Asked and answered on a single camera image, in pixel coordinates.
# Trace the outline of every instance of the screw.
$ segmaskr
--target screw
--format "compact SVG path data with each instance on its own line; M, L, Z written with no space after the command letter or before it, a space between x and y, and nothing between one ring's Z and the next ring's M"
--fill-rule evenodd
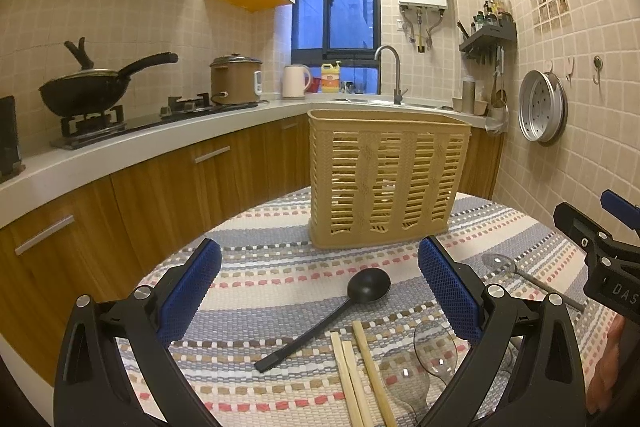
M89 304L89 302L91 302L91 297L89 295L81 295L76 299L76 306L78 306L78 308L84 308Z
M502 286L498 286L497 284L492 284L491 286L489 286L489 289L487 291L489 292L489 295L495 297L496 299L504 297L504 288L502 288Z
M139 301L143 301L149 295L151 295L151 288L149 286L139 286L136 291L133 292L133 296Z
M549 293L549 302L551 302L553 306L559 306L562 304L562 297L557 293Z

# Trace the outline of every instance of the plastic basket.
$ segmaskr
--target plastic basket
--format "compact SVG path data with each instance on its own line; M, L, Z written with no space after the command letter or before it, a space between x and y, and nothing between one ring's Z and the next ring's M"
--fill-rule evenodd
M402 110L308 112L316 248L356 248L447 230L471 126Z

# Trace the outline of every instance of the black frying pan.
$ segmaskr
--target black frying pan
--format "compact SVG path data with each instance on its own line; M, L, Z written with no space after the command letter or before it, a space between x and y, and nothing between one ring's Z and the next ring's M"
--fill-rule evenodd
M72 42L65 42L65 46L78 60L82 70L50 80L40 87L42 101L62 118L106 111L124 95L132 74L151 66L178 61L175 53L159 53L140 58L120 71L95 70L92 69L94 63L84 51L84 38L80 39L77 48Z

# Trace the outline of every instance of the wall shelf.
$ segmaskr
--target wall shelf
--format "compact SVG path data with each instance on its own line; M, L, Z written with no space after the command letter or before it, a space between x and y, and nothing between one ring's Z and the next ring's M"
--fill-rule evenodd
M480 57L488 54L488 50L504 42L517 42L518 33L512 21L501 20L499 26L486 24L459 45L461 52L467 57Z

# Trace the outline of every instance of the window frame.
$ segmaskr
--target window frame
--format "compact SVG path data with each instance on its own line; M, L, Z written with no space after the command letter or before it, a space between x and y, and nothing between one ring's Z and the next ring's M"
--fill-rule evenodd
M378 70L378 93L380 93L380 61L374 60L376 49L382 42L382 8L381 0L373 1L373 48L329 48L330 38L330 0L322 0L322 48L291 49L291 62L293 64L306 64L309 67L318 67L324 63L340 60L343 68L375 68ZM296 42L298 33L298 0L293 5L291 42Z

